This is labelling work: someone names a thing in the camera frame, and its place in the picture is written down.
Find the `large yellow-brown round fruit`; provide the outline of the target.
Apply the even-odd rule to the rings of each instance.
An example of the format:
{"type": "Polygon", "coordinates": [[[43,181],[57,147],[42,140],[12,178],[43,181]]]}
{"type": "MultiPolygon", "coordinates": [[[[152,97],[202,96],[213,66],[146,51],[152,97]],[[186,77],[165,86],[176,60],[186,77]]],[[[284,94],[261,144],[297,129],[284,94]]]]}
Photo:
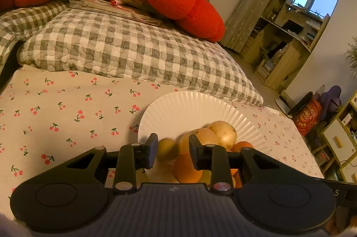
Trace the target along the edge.
{"type": "Polygon", "coordinates": [[[213,144],[218,145],[218,137],[208,128],[195,129],[184,133],[179,140],[180,154],[189,153],[189,137],[194,134],[199,139],[202,145],[213,144]]]}

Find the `orange tomato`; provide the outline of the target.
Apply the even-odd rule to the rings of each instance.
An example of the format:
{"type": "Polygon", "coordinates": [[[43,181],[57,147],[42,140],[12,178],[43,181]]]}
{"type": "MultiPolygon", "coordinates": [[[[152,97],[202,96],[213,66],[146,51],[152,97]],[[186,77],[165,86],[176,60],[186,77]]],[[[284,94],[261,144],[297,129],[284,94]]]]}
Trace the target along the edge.
{"type": "Polygon", "coordinates": [[[242,180],[240,177],[240,173],[238,169],[231,169],[230,170],[231,175],[232,175],[232,181],[233,181],[233,185],[236,189],[240,189],[242,188],[242,180]]]}

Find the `small brown longan fruit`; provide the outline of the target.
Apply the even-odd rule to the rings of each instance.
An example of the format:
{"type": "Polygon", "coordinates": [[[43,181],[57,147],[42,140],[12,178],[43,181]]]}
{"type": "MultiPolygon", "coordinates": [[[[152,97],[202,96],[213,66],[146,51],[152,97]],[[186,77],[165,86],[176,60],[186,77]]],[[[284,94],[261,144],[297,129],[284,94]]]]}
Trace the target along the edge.
{"type": "Polygon", "coordinates": [[[176,159],[180,154],[179,145],[170,138],[161,139],[157,147],[157,159],[167,162],[176,159]]]}

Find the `orange tangerine on plate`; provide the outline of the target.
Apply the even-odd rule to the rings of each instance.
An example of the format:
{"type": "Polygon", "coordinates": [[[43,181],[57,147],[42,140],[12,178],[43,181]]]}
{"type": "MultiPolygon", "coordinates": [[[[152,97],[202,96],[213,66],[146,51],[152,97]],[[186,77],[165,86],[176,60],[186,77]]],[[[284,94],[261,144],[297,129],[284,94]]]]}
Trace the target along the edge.
{"type": "Polygon", "coordinates": [[[247,141],[239,141],[230,149],[231,152],[241,152],[242,148],[254,148],[254,146],[247,141]]]}

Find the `pale yellow round fruit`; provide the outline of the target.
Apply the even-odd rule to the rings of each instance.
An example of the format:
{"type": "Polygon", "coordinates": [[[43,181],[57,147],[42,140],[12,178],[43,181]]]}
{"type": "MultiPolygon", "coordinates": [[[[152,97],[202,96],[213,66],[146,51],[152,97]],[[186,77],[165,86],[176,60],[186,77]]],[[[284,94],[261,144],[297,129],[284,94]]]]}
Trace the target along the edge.
{"type": "Polygon", "coordinates": [[[218,137],[218,144],[226,148],[226,150],[231,150],[235,145],[237,132],[230,123],[218,120],[210,123],[207,128],[218,137]]]}

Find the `white cabinet with drawers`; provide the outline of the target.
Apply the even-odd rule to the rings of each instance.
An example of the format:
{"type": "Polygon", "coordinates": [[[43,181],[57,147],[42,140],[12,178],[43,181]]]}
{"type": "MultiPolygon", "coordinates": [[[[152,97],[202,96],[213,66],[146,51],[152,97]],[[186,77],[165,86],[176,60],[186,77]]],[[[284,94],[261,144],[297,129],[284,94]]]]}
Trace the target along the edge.
{"type": "Polygon", "coordinates": [[[321,146],[313,151],[325,178],[356,183],[356,95],[322,130],[321,146]]]}

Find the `white fluted paper plate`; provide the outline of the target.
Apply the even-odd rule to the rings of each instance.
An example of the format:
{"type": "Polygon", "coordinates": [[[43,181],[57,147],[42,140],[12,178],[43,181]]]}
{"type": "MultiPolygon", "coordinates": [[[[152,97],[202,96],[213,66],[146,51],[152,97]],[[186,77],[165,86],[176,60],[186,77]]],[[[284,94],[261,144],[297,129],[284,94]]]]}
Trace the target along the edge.
{"type": "Polygon", "coordinates": [[[246,114],[218,98],[192,91],[169,93],[153,101],[140,121],[138,141],[144,143],[152,133],[160,140],[165,137],[179,140],[185,132],[217,120],[235,128],[237,141],[247,141],[256,150],[270,154],[262,134],[246,114]]]}

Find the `orange printed bag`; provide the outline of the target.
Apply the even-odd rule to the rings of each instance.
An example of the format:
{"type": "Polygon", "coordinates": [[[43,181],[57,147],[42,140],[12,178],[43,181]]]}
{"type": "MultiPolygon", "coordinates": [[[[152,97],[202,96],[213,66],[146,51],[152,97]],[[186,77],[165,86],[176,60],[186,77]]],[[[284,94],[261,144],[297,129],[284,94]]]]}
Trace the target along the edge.
{"type": "Polygon", "coordinates": [[[308,92],[289,112],[292,120],[302,136],[308,133],[320,122],[322,106],[312,91],[308,92]]]}

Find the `purple cloth item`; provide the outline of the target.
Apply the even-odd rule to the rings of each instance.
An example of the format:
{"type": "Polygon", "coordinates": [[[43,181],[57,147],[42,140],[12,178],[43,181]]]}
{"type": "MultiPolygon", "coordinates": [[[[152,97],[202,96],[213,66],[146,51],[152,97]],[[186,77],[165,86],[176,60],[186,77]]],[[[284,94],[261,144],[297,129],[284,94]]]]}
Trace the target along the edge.
{"type": "Polygon", "coordinates": [[[334,85],[327,92],[323,92],[322,95],[318,96],[317,101],[322,107],[320,113],[320,121],[324,121],[325,118],[331,113],[336,113],[341,106],[341,87],[334,85]]]}

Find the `cherry print white cloth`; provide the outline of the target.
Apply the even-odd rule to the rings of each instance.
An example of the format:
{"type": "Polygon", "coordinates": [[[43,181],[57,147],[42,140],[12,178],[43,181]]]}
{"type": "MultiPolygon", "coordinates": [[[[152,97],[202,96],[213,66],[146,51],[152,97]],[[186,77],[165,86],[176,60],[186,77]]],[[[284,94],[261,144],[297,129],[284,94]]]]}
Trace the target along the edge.
{"type": "MultiPolygon", "coordinates": [[[[78,71],[47,72],[29,66],[18,70],[1,93],[1,213],[13,216],[10,197],[29,178],[93,147],[116,151],[138,141],[147,107],[179,91],[188,90],[78,71]]],[[[222,101],[246,114],[262,134],[271,157],[307,175],[322,175],[302,136],[284,114],[222,101]]]]}

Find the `green houseplant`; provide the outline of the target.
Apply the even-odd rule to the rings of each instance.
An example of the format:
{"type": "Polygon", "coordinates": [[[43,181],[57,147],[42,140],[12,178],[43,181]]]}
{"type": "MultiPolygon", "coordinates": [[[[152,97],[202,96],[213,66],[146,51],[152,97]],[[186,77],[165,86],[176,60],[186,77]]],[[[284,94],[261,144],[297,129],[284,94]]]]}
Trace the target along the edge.
{"type": "Polygon", "coordinates": [[[349,64],[350,72],[353,78],[357,76],[357,37],[352,37],[353,42],[349,43],[349,48],[345,52],[346,60],[349,64]]]}

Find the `wooden shelf unit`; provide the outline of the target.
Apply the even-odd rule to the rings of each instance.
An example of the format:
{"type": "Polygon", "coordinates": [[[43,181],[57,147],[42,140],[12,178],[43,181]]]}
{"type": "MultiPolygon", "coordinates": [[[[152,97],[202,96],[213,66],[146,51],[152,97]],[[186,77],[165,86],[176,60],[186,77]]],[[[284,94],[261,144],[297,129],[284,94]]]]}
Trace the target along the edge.
{"type": "Polygon", "coordinates": [[[273,0],[255,24],[240,52],[267,87],[284,89],[305,64],[330,15],[320,17],[292,0],[273,0]]]}

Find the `grey white checkered quilt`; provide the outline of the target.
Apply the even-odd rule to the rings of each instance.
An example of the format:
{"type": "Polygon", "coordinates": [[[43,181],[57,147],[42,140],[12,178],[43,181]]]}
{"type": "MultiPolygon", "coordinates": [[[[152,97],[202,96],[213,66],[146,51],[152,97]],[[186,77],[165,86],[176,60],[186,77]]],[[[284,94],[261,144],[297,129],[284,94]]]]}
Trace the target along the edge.
{"type": "Polygon", "coordinates": [[[68,0],[1,14],[1,65],[132,78],[261,106],[263,96],[217,43],[174,28],[71,8],[68,0]]]}

